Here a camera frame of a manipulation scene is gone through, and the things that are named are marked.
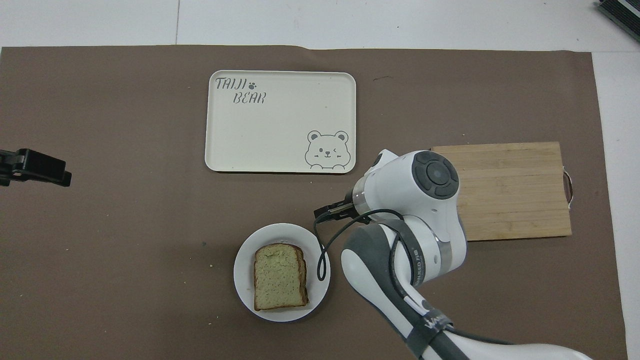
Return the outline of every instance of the slice of bread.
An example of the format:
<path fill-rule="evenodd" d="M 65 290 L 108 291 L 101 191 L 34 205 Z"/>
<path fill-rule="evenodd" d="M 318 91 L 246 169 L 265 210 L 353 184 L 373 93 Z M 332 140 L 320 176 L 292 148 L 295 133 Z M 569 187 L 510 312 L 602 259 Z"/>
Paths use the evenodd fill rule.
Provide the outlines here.
<path fill-rule="evenodd" d="M 253 287 L 256 311 L 307 305 L 307 264 L 302 250 L 285 243 L 259 248 L 253 263 Z"/>

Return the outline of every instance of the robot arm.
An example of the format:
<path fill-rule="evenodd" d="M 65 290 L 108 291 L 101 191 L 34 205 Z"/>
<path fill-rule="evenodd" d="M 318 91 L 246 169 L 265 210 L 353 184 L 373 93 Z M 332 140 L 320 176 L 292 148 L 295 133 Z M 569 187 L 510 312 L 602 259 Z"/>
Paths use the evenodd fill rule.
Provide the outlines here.
<path fill-rule="evenodd" d="M 341 255 L 351 287 L 419 359 L 589 359 L 554 345 L 498 345 L 461 336 L 416 290 L 465 258 L 467 242 L 456 208 L 459 187 L 455 168 L 439 154 L 380 152 L 344 201 L 318 210 L 327 209 L 336 219 L 368 215 L 367 225 L 351 233 Z M 402 219 L 371 213 L 381 209 Z"/>

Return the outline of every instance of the black cable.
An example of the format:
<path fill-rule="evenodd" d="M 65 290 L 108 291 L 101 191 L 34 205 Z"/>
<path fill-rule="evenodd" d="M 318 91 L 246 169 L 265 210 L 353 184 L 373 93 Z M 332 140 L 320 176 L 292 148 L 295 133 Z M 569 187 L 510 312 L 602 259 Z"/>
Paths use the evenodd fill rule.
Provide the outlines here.
<path fill-rule="evenodd" d="M 446 360 L 470 360 L 462 350 L 451 340 L 444 332 L 439 332 L 429 346 L 440 356 Z"/>
<path fill-rule="evenodd" d="M 400 297 L 405 297 L 406 291 L 402 289 L 402 285 L 400 285 L 400 283 L 398 282 L 396 277 L 396 270 L 394 267 L 394 262 L 396 258 L 396 248 L 400 241 L 402 241 L 402 239 L 400 239 L 399 235 L 396 235 L 396 238 L 394 239 L 394 242 L 391 245 L 391 249 L 389 250 L 389 275 L 391 275 L 391 284 L 394 286 L 396 293 L 398 293 Z"/>
<path fill-rule="evenodd" d="M 324 277 L 326 276 L 326 252 L 329 249 L 329 246 L 331 246 L 331 244 L 333 243 L 333 241 L 335 239 L 337 239 L 338 236 L 340 236 L 340 234 L 342 234 L 346 229 L 348 229 L 349 226 L 357 223 L 358 221 L 362 220 L 365 217 L 368 217 L 369 215 L 373 215 L 373 214 L 377 214 L 377 213 L 393 214 L 393 215 L 397 216 L 400 220 L 404 220 L 404 217 L 402 216 L 402 214 L 400 214 L 396 210 L 375 209 L 375 210 L 367 211 L 366 213 L 362 213 L 361 215 L 358 215 L 357 217 L 353 218 L 352 221 L 350 221 L 348 224 L 343 226 L 342 229 L 338 230 L 338 232 L 333 235 L 331 240 L 329 240 L 329 242 L 326 243 L 326 246 L 322 245 L 322 241 L 320 240 L 320 235 L 318 235 L 317 225 L 318 225 L 318 222 L 320 222 L 321 220 L 324 220 L 324 218 L 329 216 L 331 213 L 329 211 L 327 211 L 326 213 L 322 213 L 320 216 L 318 216 L 314 220 L 314 235 L 316 236 L 316 239 L 318 240 L 318 245 L 320 245 L 320 258 L 318 259 L 318 265 L 317 265 L 317 268 L 316 268 L 316 275 L 318 276 L 318 279 L 320 281 L 324 281 Z M 323 266 L 322 274 L 320 273 L 320 266 L 321 265 Z"/>
<path fill-rule="evenodd" d="M 453 333 L 455 335 L 462 336 L 463 338 L 476 340 L 476 341 L 482 341 L 483 343 L 498 344 L 498 345 L 515 345 L 514 343 L 510 343 L 508 341 L 487 338 L 486 336 L 471 334 L 470 332 L 458 330 L 458 329 L 454 328 L 451 325 L 447 326 L 447 328 L 445 330 L 449 331 L 449 332 L 451 332 L 451 333 Z"/>

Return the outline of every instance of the black metal bracket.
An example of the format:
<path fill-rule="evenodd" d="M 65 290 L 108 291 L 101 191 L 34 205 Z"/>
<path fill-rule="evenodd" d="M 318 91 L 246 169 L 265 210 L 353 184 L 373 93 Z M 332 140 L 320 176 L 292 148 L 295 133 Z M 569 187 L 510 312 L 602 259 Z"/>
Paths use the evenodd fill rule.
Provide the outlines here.
<path fill-rule="evenodd" d="M 333 204 L 329 204 L 323 206 L 322 208 L 314 210 L 314 216 L 316 218 L 316 222 L 320 224 L 321 222 L 329 221 L 329 220 L 342 220 L 343 218 L 356 218 L 358 217 L 358 212 L 353 205 L 353 189 L 349 189 L 347 195 L 345 195 L 344 200 L 334 202 Z M 325 217 L 320 218 L 323 214 L 328 213 Z M 368 224 L 371 221 L 369 217 L 365 217 L 359 222 L 363 224 Z"/>
<path fill-rule="evenodd" d="M 71 173 L 65 171 L 66 162 L 31 149 L 16 152 L 0 150 L 0 186 L 11 181 L 43 181 L 68 187 Z"/>

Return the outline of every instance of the white plate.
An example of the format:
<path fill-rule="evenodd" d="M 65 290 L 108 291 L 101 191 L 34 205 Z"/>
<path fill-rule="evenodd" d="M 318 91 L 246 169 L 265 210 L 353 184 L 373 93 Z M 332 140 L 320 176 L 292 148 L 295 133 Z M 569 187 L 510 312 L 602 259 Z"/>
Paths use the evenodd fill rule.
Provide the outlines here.
<path fill-rule="evenodd" d="M 307 263 L 307 295 L 309 303 L 300 307 L 285 307 L 274 310 L 253 309 L 253 261 L 255 252 L 270 243 L 288 243 L 302 250 Z M 326 277 L 318 280 L 316 266 L 320 257 L 320 246 L 316 237 L 303 227 L 294 224 L 271 224 L 251 234 L 238 251 L 234 263 L 234 282 L 240 300 L 252 313 L 273 322 L 290 322 L 313 311 L 322 301 L 329 287 L 331 266 L 326 257 Z"/>
<path fill-rule="evenodd" d="M 349 172 L 355 80 L 344 72 L 216 71 L 205 163 L 221 172 Z"/>

